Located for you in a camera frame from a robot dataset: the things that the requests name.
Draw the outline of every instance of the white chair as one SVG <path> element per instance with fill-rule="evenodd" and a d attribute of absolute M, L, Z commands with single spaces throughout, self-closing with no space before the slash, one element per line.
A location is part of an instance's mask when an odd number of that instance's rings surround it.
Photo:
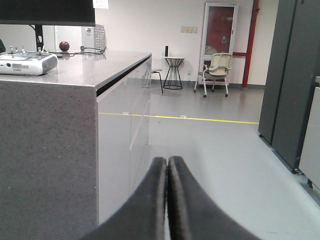
<path fill-rule="evenodd" d="M 151 74 L 159 74 L 161 92 L 162 94 L 164 94 L 164 89 L 162 87 L 162 80 L 161 80 L 161 74 L 160 74 L 161 71 L 162 71 L 161 61 L 158 59 L 152 59 Z"/>
<path fill-rule="evenodd" d="M 231 65 L 232 55 L 230 53 L 215 53 L 212 55 L 210 67 L 203 64 L 205 70 L 203 72 L 198 73 L 198 78 L 195 81 L 193 92 L 196 92 L 197 85 L 199 83 L 199 78 L 203 80 L 204 87 L 204 95 L 203 97 L 207 97 L 207 89 L 206 89 L 206 80 L 213 80 L 212 92 L 215 91 L 215 83 L 216 80 L 224 80 L 225 85 L 225 97 L 228 97 L 228 84 L 227 84 L 227 75 L 229 73 L 230 65 Z"/>

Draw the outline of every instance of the office chair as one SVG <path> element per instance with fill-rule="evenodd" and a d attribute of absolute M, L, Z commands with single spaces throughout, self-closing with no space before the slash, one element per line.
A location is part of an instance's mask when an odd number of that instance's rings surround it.
<path fill-rule="evenodd" d="M 225 97 L 228 97 L 228 84 L 227 84 L 227 75 L 229 73 L 230 65 L 231 65 L 232 55 L 230 53 L 215 53 L 212 55 L 211 64 L 208 68 L 207 65 L 203 64 L 205 67 L 203 72 L 198 73 L 198 78 L 202 78 L 203 87 L 204 87 L 204 95 L 203 97 L 207 97 L 207 89 L 206 89 L 206 80 L 213 80 L 212 92 L 215 91 L 215 83 L 216 80 L 224 80 L 225 85 Z M 196 79 L 193 92 L 196 92 L 197 85 L 199 83 L 199 79 Z"/>

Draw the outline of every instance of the white device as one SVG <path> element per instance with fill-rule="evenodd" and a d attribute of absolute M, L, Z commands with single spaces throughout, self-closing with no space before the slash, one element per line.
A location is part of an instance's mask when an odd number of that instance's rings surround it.
<path fill-rule="evenodd" d="M 55 68 L 58 58 L 43 51 L 16 51 L 0 54 L 0 74 L 43 75 Z"/>
<path fill-rule="evenodd" d="M 83 26 L 81 29 L 82 45 L 86 48 L 104 49 L 106 43 L 106 31 L 103 25 L 94 27 Z"/>

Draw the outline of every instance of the dark gray locker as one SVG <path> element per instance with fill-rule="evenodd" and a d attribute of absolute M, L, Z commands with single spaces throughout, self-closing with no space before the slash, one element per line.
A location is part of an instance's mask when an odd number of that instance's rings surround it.
<path fill-rule="evenodd" d="M 272 146 L 298 168 L 316 76 L 320 76 L 320 1 L 298 0 L 275 120 Z"/>
<path fill-rule="evenodd" d="M 258 131 L 271 144 L 297 0 L 280 0 Z"/>

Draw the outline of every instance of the black object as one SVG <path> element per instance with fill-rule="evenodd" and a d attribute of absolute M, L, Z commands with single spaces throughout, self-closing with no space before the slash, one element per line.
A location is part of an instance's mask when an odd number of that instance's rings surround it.
<path fill-rule="evenodd" d="M 292 10 L 293 4 L 296 4 L 295 10 Z M 292 13 L 293 24 L 285 61 L 281 57 L 270 58 L 259 131 L 285 161 L 285 165 L 293 170 L 299 167 L 316 87 L 315 79 L 316 76 L 320 76 L 319 12 L 320 1 L 318 0 L 308 0 L 303 4 L 301 1 L 294 1 L 294 3 L 288 0 L 279 1 L 276 26 L 280 26 L 281 20 L 284 21 L 283 16 L 290 23 L 290 13 Z M 283 29 L 286 33 L 284 36 L 288 35 L 288 26 L 278 27 L 274 33 L 275 43 L 282 41 Z M 281 79 L 279 73 L 276 73 L 281 68 L 275 67 L 276 65 L 281 65 L 283 68 Z M 269 81 L 272 75 L 276 76 L 276 79 Z M 280 86 L 275 87 L 274 94 L 269 92 L 273 89 L 272 84 Z M 268 111 L 272 116 L 269 120 L 266 117 Z M 273 124 L 265 124 L 265 122 L 272 123 L 272 118 L 274 118 Z"/>
<path fill-rule="evenodd" d="M 0 1 L 0 24 L 35 25 L 37 48 L 43 47 L 42 25 L 95 26 L 92 0 Z"/>
<path fill-rule="evenodd" d="M 172 240 L 258 240 L 215 204 L 180 156 L 168 163 L 168 216 Z"/>
<path fill-rule="evenodd" d="M 164 56 L 165 56 L 165 57 L 168 57 L 168 46 L 165 46 Z"/>
<path fill-rule="evenodd" d="M 5 45 L 2 42 L 2 40 L 0 39 L 0 53 L 4 53 L 6 51 Z"/>
<path fill-rule="evenodd" d="M 105 223 L 81 240 L 163 240 L 167 161 L 155 157 L 127 202 Z"/>
<path fill-rule="evenodd" d="M 308 184 L 309 188 L 311 188 L 311 189 L 314 188 L 314 186 L 312 185 L 312 181 L 309 178 L 307 180 L 307 184 Z"/>

